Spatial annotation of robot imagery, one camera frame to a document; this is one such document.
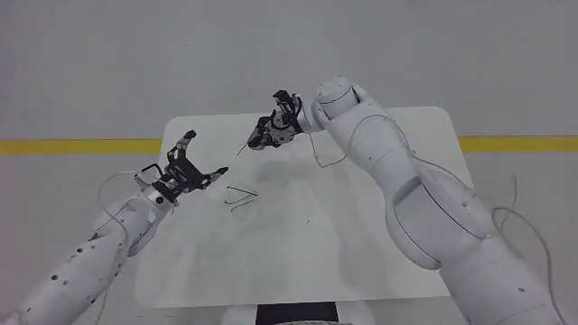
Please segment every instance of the wire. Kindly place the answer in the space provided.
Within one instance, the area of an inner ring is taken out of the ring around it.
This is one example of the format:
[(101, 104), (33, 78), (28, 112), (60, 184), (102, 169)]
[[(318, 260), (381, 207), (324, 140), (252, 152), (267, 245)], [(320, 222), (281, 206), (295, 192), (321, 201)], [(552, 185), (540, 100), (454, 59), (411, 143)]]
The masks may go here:
[[(311, 146), (313, 149), (313, 157), (315, 158), (315, 161), (317, 162), (317, 164), (319, 164), (320, 167), (325, 168), (328, 166), (331, 166), (333, 164), (337, 164), (340, 163), (341, 161), (345, 160), (347, 158), (348, 153), (350, 152), (351, 149), (351, 143), (353, 142), (353, 136), (355, 135), (355, 133), (357, 132), (358, 128), (361, 126), (361, 124), (363, 124), (363, 122), (365, 122), (366, 120), (373, 118), (373, 117), (380, 117), (383, 118), (385, 120), (387, 120), (388, 122), (390, 122), (392, 125), (394, 125), (396, 127), (397, 132), (399, 132), (399, 134), (401, 135), (402, 139), (403, 139), (403, 145), (407, 150), (407, 154), (414, 158), (415, 160), (417, 160), (418, 162), (421, 163), (425, 163), (425, 164), (429, 164), (437, 169), (440, 169), (446, 173), (448, 173), (450, 176), (452, 176), (457, 182), (460, 183), (460, 185), (467, 190), (472, 196), (481, 199), (481, 200), (488, 200), (491, 198), (487, 198), (487, 197), (481, 197), (479, 196), (476, 191), (471, 188), (470, 186), (466, 185), (455, 173), (453, 173), (452, 171), (448, 170), (447, 168), (437, 164), (437, 163), (433, 163), (430, 161), (427, 161), (419, 156), (416, 155), (416, 151), (414, 151), (410, 145), (409, 145), (409, 141), (407, 140), (406, 134), (404, 133), (404, 131), (401, 129), (401, 127), (397, 124), (395, 119), (392, 119), (388, 116), (384, 116), (384, 115), (380, 115), (380, 114), (374, 114), (374, 115), (370, 115), (370, 116), (366, 116), (363, 119), (361, 119), (357, 125), (355, 126), (355, 128), (353, 128), (353, 132), (351, 133), (351, 137), (348, 141), (348, 145), (347, 145), (347, 151), (344, 153), (343, 158), (341, 158), (340, 160), (336, 161), (336, 162), (332, 162), (332, 163), (327, 163), (322, 165), (319, 162), (319, 156), (317, 155), (317, 152), (315, 151), (315, 144), (313, 143), (313, 138), (311, 135), (311, 125), (309, 124), (309, 120), (307, 118), (307, 111), (303, 111), (303, 116), (305, 118), (305, 122), (307, 123), (308, 128), (310, 129), (308, 131), (309, 134), (309, 139), (311, 141)], [(563, 325), (566, 325), (566, 322), (564, 321), (564, 318), (562, 317), (562, 314), (560, 313), (560, 310), (558, 309), (558, 305), (555, 301), (555, 296), (554, 296), (554, 287), (552, 284), (552, 257), (550, 255), (550, 249), (548, 248), (544, 238), (542, 237), (542, 235), (540, 234), (540, 232), (534, 227), (534, 225), (532, 225), (526, 218), (524, 218), (524, 216), (520, 215), (518, 212), (516, 212), (514, 210), (514, 206), (516, 206), (516, 202), (517, 202), (517, 176), (513, 175), (512, 176), (512, 183), (514, 184), (514, 199), (512, 200), (512, 204), (510, 206), (510, 208), (505, 208), (505, 207), (496, 207), (491, 211), (491, 221), (494, 225), (494, 227), (498, 230), (498, 232), (500, 233), (500, 235), (503, 237), (502, 235), (502, 229), (504, 227), (504, 223), (506, 222), (506, 219), (508, 218), (508, 215), (511, 213), (514, 216), (520, 218), (521, 220), (523, 220), (531, 229), (532, 231), (534, 231), (534, 233), (536, 234), (536, 236), (538, 237), (538, 239), (540, 240), (540, 243), (542, 244), (542, 247), (545, 250), (545, 256), (546, 256), (546, 265), (547, 265), (547, 281), (548, 281), (548, 291), (550, 293), (550, 299), (552, 301), (552, 305), (554, 306), (555, 312), (558, 315), (558, 318), (560, 318), (560, 321), (563, 323)], [(498, 195), (492, 197), (498, 197), (501, 196), (507, 189), (509, 188), (509, 185), (502, 191), (499, 192)], [(507, 212), (506, 216), (501, 220), (501, 223), (498, 225), (498, 223), (496, 222), (496, 212), (499, 210), (505, 210)], [(506, 238), (504, 238), (504, 242), (506, 242), (506, 244), (510, 247), (512, 247), (510, 245), (510, 243), (506, 240)]]
[(233, 187), (233, 186), (227, 186), (227, 189), (229, 189), (229, 190), (238, 190), (238, 191), (241, 191), (241, 192), (246, 193), (246, 194), (251, 195), (251, 196), (257, 196), (256, 193), (249, 192), (248, 190), (241, 190), (241, 189), (238, 189), (237, 187)]
[(237, 157), (241, 154), (241, 151), (243, 151), (245, 149), (245, 147), (247, 147), (248, 144), (249, 144), (249, 142), (245, 142), (245, 145), (242, 146), (240, 150), (238, 150)]
[[(141, 174), (141, 171), (125, 171), (125, 172), (119, 172), (116, 174), (113, 174), (112, 176), (108, 177), (107, 179), (105, 179), (102, 184), (100, 185), (100, 187), (98, 187), (98, 192), (97, 192), (97, 202), (98, 205), (102, 208), (103, 211), (105, 211), (105, 213), (107, 213), (107, 215), (110, 216), (110, 220), (107, 221), (104, 225), (102, 225), (101, 227), (99, 227), (97, 229), (97, 231), (99, 231), (101, 228), (103, 228), (107, 223), (109, 223), (110, 221), (114, 220), (118, 225), (120, 225), (120, 227), (123, 229), (124, 233), (125, 233), (125, 239), (123, 240), (123, 246), (121, 248), (118, 249), (117, 255), (115, 256), (115, 262), (113, 263), (113, 266), (117, 263), (117, 259), (118, 256), (120, 254), (121, 251), (125, 250), (126, 246), (128, 245), (128, 231), (126, 230), (125, 225), (123, 225), (122, 222), (120, 222), (117, 218), (118, 214), (125, 209), (125, 207), (128, 205), (128, 201), (125, 203), (125, 205), (120, 208), (117, 213), (115, 213), (114, 215), (112, 213), (110, 213), (107, 209), (107, 206), (102, 202), (102, 189), (107, 185), (107, 183), (109, 183), (111, 180), (115, 179), (118, 176), (123, 176), (123, 175), (127, 175), (127, 174)], [(108, 289), (105, 290), (105, 294), (104, 294), (104, 298), (102, 300), (102, 305), (100, 306), (100, 310), (98, 312), (98, 317), (97, 320), (95, 322), (95, 325), (98, 325), (98, 323), (100, 322), (100, 318), (102, 317), (102, 313), (105, 310), (105, 306), (107, 306), (107, 296), (108, 296)]]
[(100, 323), (100, 318), (102, 318), (102, 313), (105, 311), (105, 306), (107, 306), (107, 296), (108, 296), (108, 289), (105, 290), (104, 298), (102, 299), (102, 305), (100, 305), (100, 310), (98, 311), (97, 321), (94, 325), (98, 325)]
[(346, 153), (343, 154), (342, 158), (340, 158), (339, 160), (337, 160), (335, 162), (325, 163), (325, 164), (322, 164), (321, 162), (319, 162), (319, 154), (317, 154), (317, 151), (315, 150), (315, 143), (313, 142), (313, 136), (311, 134), (312, 128), (311, 128), (311, 124), (309, 123), (309, 118), (307, 118), (307, 111), (305, 109), (303, 109), (303, 117), (305, 118), (305, 123), (307, 123), (307, 129), (308, 129), (307, 134), (309, 135), (309, 141), (311, 142), (311, 148), (313, 149), (313, 158), (317, 162), (317, 165), (319, 165), (321, 168), (325, 168), (325, 167), (332, 166), (333, 164), (343, 162), (343, 160), (345, 160), (347, 158)]
[(240, 205), (235, 206), (234, 208), (231, 209), (231, 213), (233, 213), (233, 211), (237, 208), (237, 207), (241, 207), (241, 206), (245, 206), (251, 202), (253, 202), (254, 200), (248, 200), (247, 202), (243, 202)]
[(236, 203), (239, 203), (239, 202), (242, 201), (242, 200), (248, 199), (249, 197), (251, 197), (251, 195), (246, 195), (246, 196), (243, 197), (242, 199), (239, 199), (239, 200), (236, 200), (236, 201), (232, 201), (232, 202), (223, 201), (223, 202), (225, 202), (225, 203), (228, 204), (228, 205), (234, 205), (234, 204), (236, 204)]
[[(566, 321), (562, 317), (562, 314), (560, 313), (560, 309), (558, 309), (558, 305), (557, 305), (555, 297), (554, 297), (554, 286), (552, 285), (552, 255), (550, 254), (550, 249), (548, 248), (548, 245), (545, 242), (544, 237), (542, 236), (542, 234), (540, 234), (540, 231), (538, 231), (537, 228), (534, 227), (534, 225), (532, 225), (530, 223), (530, 221), (528, 221), (520, 213), (516, 212), (513, 209), (506, 208), (506, 207), (496, 207), (491, 211), (491, 222), (494, 224), (494, 227), (498, 230), (500, 235), (502, 235), (501, 226), (503, 226), (503, 222), (504, 222), (502, 220), (502, 224), (498, 225), (498, 223), (496, 221), (496, 212), (498, 212), (500, 210), (504, 210), (508, 214), (511, 213), (512, 215), (514, 215), (517, 218), (524, 221), (524, 223), (532, 229), (532, 231), (534, 232), (536, 237), (538, 237), (538, 240), (540, 240), (540, 244), (542, 244), (542, 247), (544, 248), (544, 253), (545, 253), (548, 291), (550, 293), (550, 300), (552, 301), (552, 306), (554, 307), (554, 310), (556, 311), (556, 315), (558, 315), (558, 318), (560, 318), (560, 321), (563, 323), (563, 325), (566, 325)], [(506, 242), (506, 244), (509, 245), (509, 242), (506, 240), (506, 238), (503, 235), (502, 235), (502, 238), (504, 239), (504, 242)]]

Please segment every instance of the yellow stripe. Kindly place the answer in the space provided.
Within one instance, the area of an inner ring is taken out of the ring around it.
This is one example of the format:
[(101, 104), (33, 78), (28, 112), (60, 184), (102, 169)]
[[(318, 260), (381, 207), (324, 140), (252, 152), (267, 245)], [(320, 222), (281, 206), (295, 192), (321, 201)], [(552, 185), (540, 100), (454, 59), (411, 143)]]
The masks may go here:
[(465, 136), (461, 150), (479, 152), (578, 152), (578, 136)]
[[(0, 155), (158, 154), (161, 139), (0, 141)], [(465, 153), (578, 152), (578, 136), (464, 136)]]
[(0, 141), (0, 155), (158, 154), (163, 140), (54, 139)]

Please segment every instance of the table top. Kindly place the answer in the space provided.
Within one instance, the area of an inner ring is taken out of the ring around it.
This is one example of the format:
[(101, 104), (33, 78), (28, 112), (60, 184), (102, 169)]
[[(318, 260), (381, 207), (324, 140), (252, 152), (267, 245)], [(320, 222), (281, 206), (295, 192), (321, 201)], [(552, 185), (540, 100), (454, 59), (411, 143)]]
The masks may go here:
[[(390, 108), (420, 156), (466, 184), (471, 178), (452, 122), (439, 107)], [(321, 169), (306, 135), (278, 149), (245, 149), (263, 114), (184, 116), (166, 126), (165, 153), (188, 130), (189, 159), (202, 172), (228, 166), (206, 190), (181, 196), (139, 255), (137, 301), (149, 308), (446, 296), (435, 271), (396, 248), (383, 194), (349, 161)], [(323, 163), (342, 152), (313, 134)], [(255, 193), (241, 200), (246, 193)], [(239, 204), (251, 202), (235, 208)]]

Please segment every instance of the white robotic arm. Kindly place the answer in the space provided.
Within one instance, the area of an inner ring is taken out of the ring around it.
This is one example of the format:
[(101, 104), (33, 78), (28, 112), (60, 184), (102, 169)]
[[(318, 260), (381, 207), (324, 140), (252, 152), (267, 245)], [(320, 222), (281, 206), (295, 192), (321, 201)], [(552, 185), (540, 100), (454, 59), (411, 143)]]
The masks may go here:
[(192, 190), (204, 190), (228, 168), (203, 174), (187, 160), (188, 132), (168, 153), (165, 171), (147, 183), (136, 174), (141, 187), (134, 196), (106, 209), (94, 224), (94, 235), (77, 247), (68, 259), (30, 293), (4, 324), (65, 325), (76, 320), (103, 293), (125, 265), (150, 241), (166, 213), (178, 206), (177, 198)]
[(396, 122), (361, 87), (338, 77), (321, 84), (315, 98), (280, 92), (278, 109), (259, 121), (250, 148), (326, 130), (383, 191), (387, 231), (398, 248), (415, 264), (439, 269), (468, 323), (563, 323), (547, 288), (495, 234), (483, 204), (451, 175), (418, 161)]

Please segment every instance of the cable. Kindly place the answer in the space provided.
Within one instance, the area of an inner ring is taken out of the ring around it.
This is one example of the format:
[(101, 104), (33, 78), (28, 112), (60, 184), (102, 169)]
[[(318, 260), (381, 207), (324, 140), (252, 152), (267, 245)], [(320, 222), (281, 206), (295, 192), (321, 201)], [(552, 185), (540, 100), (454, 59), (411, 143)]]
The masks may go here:
[(94, 323), (94, 325), (98, 325), (100, 323), (102, 313), (105, 311), (105, 306), (107, 306), (107, 296), (108, 296), (108, 289), (105, 290), (105, 295), (104, 298), (102, 299), (102, 305), (100, 305), (100, 311), (98, 311), (97, 321)]
[(311, 148), (313, 149), (313, 158), (315, 159), (315, 161), (317, 162), (317, 164), (321, 167), (321, 168), (325, 168), (325, 167), (329, 167), (332, 166), (333, 164), (337, 164), (340, 162), (343, 162), (343, 160), (345, 160), (347, 158), (347, 154), (344, 153), (343, 157), (341, 157), (339, 160), (335, 161), (335, 162), (331, 162), (331, 163), (325, 163), (325, 164), (321, 164), (321, 162), (319, 162), (319, 154), (317, 154), (317, 151), (315, 150), (315, 143), (313, 142), (313, 136), (311, 134), (311, 125), (309, 124), (309, 119), (307, 118), (307, 111), (305, 109), (303, 109), (303, 117), (305, 118), (305, 123), (307, 123), (307, 134), (309, 135), (309, 141), (311, 141)]
[(355, 126), (355, 128), (353, 128), (353, 132), (351, 133), (350, 140), (348, 141), (348, 145), (347, 145), (348, 151), (347, 151), (347, 152), (350, 151), (351, 142), (353, 141), (353, 136), (355, 135), (355, 133), (356, 133), (356, 131), (358, 130), (359, 126), (360, 126), (363, 122), (365, 122), (366, 120), (368, 120), (368, 119), (370, 119), (370, 118), (373, 118), (373, 117), (383, 118), (383, 119), (387, 120), (388, 122), (390, 122), (392, 125), (394, 125), (394, 127), (395, 127), (396, 130), (397, 130), (397, 132), (399, 132), (399, 134), (401, 135), (401, 137), (402, 137), (402, 139), (403, 139), (403, 145), (404, 145), (404, 147), (406, 148), (407, 154), (408, 154), (410, 157), (416, 159), (417, 161), (419, 161), (419, 162), (421, 162), (421, 163), (429, 164), (429, 165), (431, 165), (431, 166), (433, 166), (433, 167), (435, 167), (435, 168), (438, 168), (438, 169), (440, 169), (440, 170), (448, 173), (448, 174), (449, 174), (450, 176), (452, 176), (457, 182), (459, 182), (460, 185), (461, 185), (464, 189), (466, 189), (466, 190), (467, 190), (468, 192), (470, 192), (472, 195), (475, 194), (475, 190), (472, 189), (472, 188), (470, 188), (468, 185), (466, 185), (466, 184), (465, 184), (462, 180), (460, 180), (460, 178), (459, 178), (458, 176), (456, 176), (452, 171), (448, 170), (447, 168), (445, 168), (445, 167), (443, 167), (443, 166), (441, 166), (441, 165), (439, 165), (439, 164), (437, 164), (437, 163), (433, 163), (433, 162), (427, 161), (427, 160), (425, 160), (425, 159), (417, 156), (417, 155), (416, 155), (416, 151), (410, 147), (409, 141), (407, 140), (407, 137), (406, 137), (406, 134), (404, 133), (404, 130), (401, 129), (401, 127), (397, 124), (397, 122), (396, 122), (395, 119), (392, 119), (392, 118), (390, 118), (390, 117), (388, 117), (388, 116), (385, 116), (385, 115), (375, 114), (375, 115), (366, 116), (366, 117), (364, 117), (363, 119), (361, 119), (361, 120), (359, 121), (359, 123), (357, 123), (357, 125)]
[[(528, 221), (520, 213), (516, 212), (513, 209), (506, 208), (506, 207), (496, 207), (491, 211), (491, 222), (494, 224), (494, 227), (498, 230), (500, 235), (502, 235), (501, 226), (503, 226), (504, 221), (502, 220), (501, 225), (498, 225), (498, 223), (496, 221), (496, 212), (498, 212), (499, 210), (504, 210), (508, 214), (511, 213), (512, 215), (514, 215), (517, 218), (524, 221), (524, 223), (532, 229), (532, 231), (534, 232), (536, 237), (538, 237), (538, 240), (540, 240), (540, 244), (544, 248), (544, 252), (545, 252), (548, 291), (550, 293), (550, 300), (552, 301), (552, 306), (554, 307), (554, 310), (556, 311), (556, 315), (558, 315), (558, 318), (560, 318), (560, 321), (563, 323), (563, 325), (566, 325), (566, 321), (562, 317), (562, 314), (560, 313), (560, 309), (558, 309), (558, 305), (557, 305), (555, 297), (554, 297), (554, 286), (552, 285), (552, 255), (550, 254), (550, 249), (548, 248), (548, 245), (545, 242), (544, 237), (542, 237), (542, 234), (540, 234), (540, 232), (537, 230), (537, 228), (534, 227), (534, 225), (532, 225), (530, 223), (530, 221)], [(506, 244), (510, 246), (509, 242), (506, 240), (506, 238), (503, 235), (502, 235), (502, 238), (504, 239), (504, 242), (506, 242)]]
[[(517, 176), (516, 176), (516, 174), (512, 174), (512, 177), (511, 177), (508, 185), (504, 186), (504, 188), (501, 191), (499, 191), (497, 194), (495, 194), (493, 196), (488, 196), (488, 197), (481, 197), (478, 194), (476, 194), (476, 198), (478, 198), (480, 200), (493, 200), (495, 198), (501, 197), (502, 195), (504, 195), (506, 193), (506, 191), (509, 189), (509, 187), (512, 184), (514, 185), (514, 199), (512, 200), (512, 204), (509, 206), (509, 209), (514, 209), (514, 207), (516, 206), (516, 202), (517, 202)], [(506, 222), (506, 219), (508, 218), (508, 216), (509, 216), (509, 212), (506, 213), (506, 216), (504, 216), (502, 221), (499, 223), (499, 230), (500, 231), (502, 230), (502, 228), (504, 228), (504, 223)]]
[(233, 211), (237, 208), (237, 207), (241, 207), (241, 206), (245, 206), (251, 202), (253, 202), (254, 200), (248, 200), (247, 202), (243, 202), (240, 205), (235, 206), (234, 208), (231, 209), (231, 213), (233, 213)]
[[(118, 225), (120, 225), (120, 227), (123, 229), (124, 233), (125, 233), (125, 239), (123, 240), (123, 246), (121, 248), (118, 249), (117, 252), (117, 256), (115, 256), (115, 262), (113, 263), (113, 265), (115, 265), (115, 263), (117, 262), (118, 259), (118, 255), (120, 254), (121, 251), (123, 251), (126, 246), (128, 245), (128, 231), (126, 230), (125, 225), (123, 225), (122, 222), (120, 222), (117, 219), (117, 215), (123, 210), (125, 209), (125, 207), (128, 205), (128, 201), (123, 205), (123, 207), (121, 207), (117, 213), (115, 213), (114, 215), (112, 213), (110, 213), (107, 209), (107, 206), (102, 202), (102, 189), (105, 187), (105, 185), (111, 181), (112, 179), (118, 177), (118, 176), (122, 176), (122, 175), (127, 175), (127, 174), (141, 174), (141, 171), (125, 171), (125, 172), (119, 172), (116, 174), (113, 174), (112, 176), (108, 177), (107, 179), (105, 179), (102, 184), (100, 185), (100, 187), (98, 187), (98, 191), (97, 191), (97, 202), (98, 205), (102, 208), (103, 211), (105, 211), (105, 213), (107, 213), (107, 215), (110, 216), (110, 220), (107, 221), (104, 225), (102, 225), (101, 227), (99, 227), (97, 229), (97, 231), (99, 231), (101, 228), (103, 228), (107, 223), (109, 223), (110, 221), (114, 220)], [(108, 296), (108, 289), (105, 290), (105, 294), (104, 294), (104, 298), (102, 300), (102, 305), (100, 306), (100, 311), (98, 312), (98, 317), (96, 322), (94, 323), (94, 325), (98, 325), (98, 323), (100, 322), (100, 318), (102, 317), (102, 313), (105, 310), (105, 306), (107, 306), (107, 296)]]

